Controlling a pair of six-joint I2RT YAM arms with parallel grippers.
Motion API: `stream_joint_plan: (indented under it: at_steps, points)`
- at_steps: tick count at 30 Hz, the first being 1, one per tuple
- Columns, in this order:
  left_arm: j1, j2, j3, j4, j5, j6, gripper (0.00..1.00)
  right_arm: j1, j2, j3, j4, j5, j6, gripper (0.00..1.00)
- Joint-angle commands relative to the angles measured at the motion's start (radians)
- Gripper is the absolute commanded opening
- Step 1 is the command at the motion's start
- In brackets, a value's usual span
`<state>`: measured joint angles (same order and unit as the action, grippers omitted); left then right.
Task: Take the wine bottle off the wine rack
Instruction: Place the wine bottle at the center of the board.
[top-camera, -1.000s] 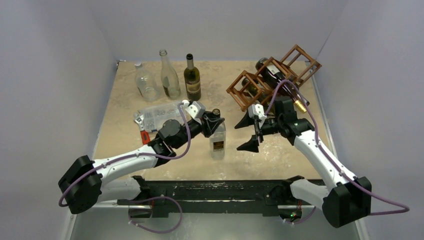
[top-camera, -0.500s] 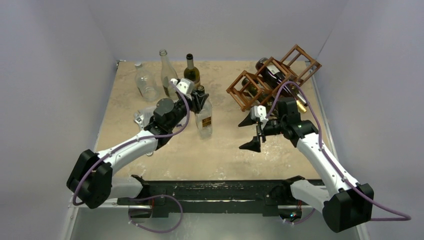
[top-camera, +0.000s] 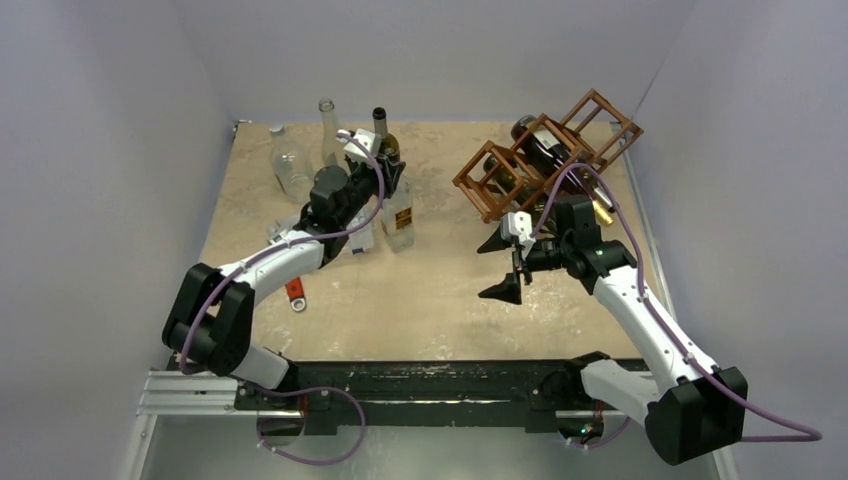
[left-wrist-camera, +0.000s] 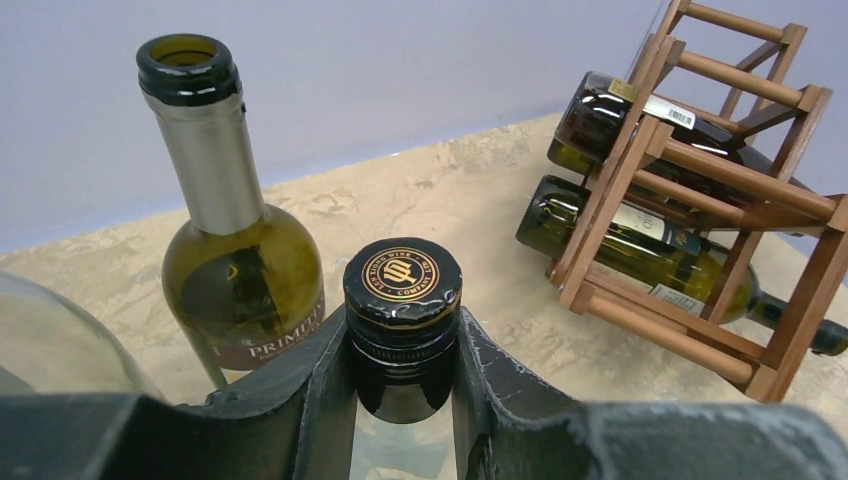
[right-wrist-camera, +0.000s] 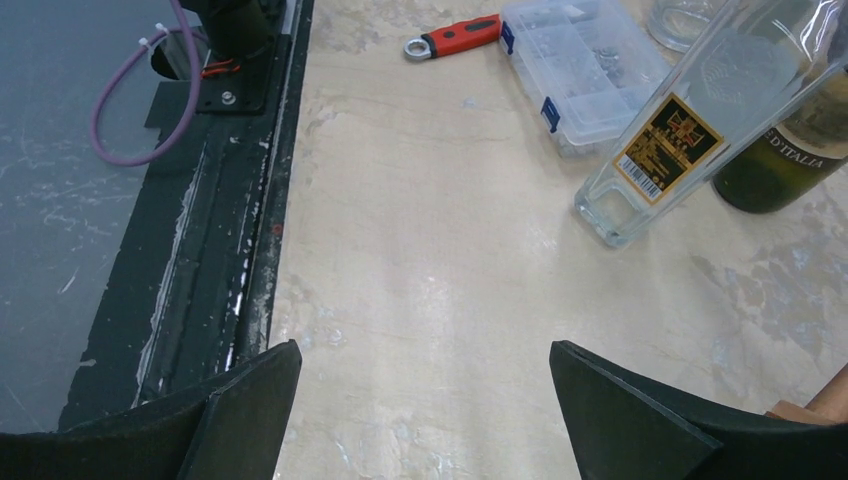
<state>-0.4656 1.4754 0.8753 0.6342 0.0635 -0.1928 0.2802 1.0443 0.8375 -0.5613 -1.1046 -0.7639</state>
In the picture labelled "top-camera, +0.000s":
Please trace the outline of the clear bottle black cap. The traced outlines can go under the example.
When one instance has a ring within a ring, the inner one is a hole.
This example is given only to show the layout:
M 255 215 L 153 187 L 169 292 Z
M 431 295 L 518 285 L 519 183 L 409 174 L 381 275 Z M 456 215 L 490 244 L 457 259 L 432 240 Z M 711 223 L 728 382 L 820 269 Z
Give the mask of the clear bottle black cap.
M 413 192 L 409 178 L 402 175 L 391 198 L 383 201 L 381 227 L 390 250 L 399 253 L 414 245 Z

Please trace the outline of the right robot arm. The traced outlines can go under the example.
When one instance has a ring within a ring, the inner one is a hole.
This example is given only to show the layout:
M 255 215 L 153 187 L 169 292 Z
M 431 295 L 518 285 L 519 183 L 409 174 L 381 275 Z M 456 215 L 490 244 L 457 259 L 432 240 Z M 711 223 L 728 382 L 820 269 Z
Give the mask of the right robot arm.
M 537 271 L 564 269 L 584 286 L 637 347 L 651 376 L 641 377 L 613 360 L 596 360 L 564 376 L 561 392 L 576 407 L 601 400 L 642 425 L 649 443 L 669 465 L 737 443 L 748 383 L 735 367 L 722 369 L 689 337 L 638 276 L 639 264 L 618 240 L 605 241 L 591 200 L 564 196 L 553 205 L 554 236 L 535 239 L 526 212 L 504 215 L 478 253 L 509 250 L 512 268 L 484 299 L 520 304 L 521 288 Z

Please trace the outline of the dark bottle silver cap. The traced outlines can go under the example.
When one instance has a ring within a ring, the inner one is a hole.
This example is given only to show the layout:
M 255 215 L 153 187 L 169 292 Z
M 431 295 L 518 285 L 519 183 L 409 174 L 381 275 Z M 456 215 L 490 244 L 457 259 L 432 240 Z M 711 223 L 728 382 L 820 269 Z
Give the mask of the dark bottle silver cap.
M 375 133 L 381 137 L 379 152 L 387 156 L 393 164 L 398 163 L 400 161 L 399 142 L 397 138 L 389 132 L 386 110 L 383 107 L 375 107 L 372 110 L 372 119 Z

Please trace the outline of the clear glass bottle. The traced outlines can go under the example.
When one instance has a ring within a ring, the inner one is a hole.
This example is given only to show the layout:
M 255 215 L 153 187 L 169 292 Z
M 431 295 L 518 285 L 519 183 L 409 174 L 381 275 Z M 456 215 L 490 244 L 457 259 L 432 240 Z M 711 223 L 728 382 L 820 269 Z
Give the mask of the clear glass bottle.
M 269 163 L 281 191 L 292 202 L 308 202 L 316 172 L 309 151 L 294 140 L 282 123 L 272 124 L 269 134 Z
M 321 157 L 324 166 L 344 165 L 344 146 L 337 138 L 337 132 L 341 128 L 335 104 L 329 98 L 322 98 L 318 103 L 323 125 L 323 140 Z

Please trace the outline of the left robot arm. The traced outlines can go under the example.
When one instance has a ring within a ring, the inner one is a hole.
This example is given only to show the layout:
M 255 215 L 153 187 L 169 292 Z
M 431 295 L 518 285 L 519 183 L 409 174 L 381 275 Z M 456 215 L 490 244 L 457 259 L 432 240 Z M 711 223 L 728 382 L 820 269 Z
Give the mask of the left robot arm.
M 282 355 L 252 342 L 254 309 L 290 281 L 332 262 L 349 239 L 354 217 L 372 198 L 390 198 L 405 162 L 385 155 L 378 168 L 354 164 L 347 173 L 324 167 L 315 176 L 309 201 L 298 222 L 282 238 L 245 260 L 211 267 L 204 263 L 186 273 L 166 319 L 162 342 L 189 371 L 209 371 L 259 386 L 272 408 L 297 399 L 298 382 Z

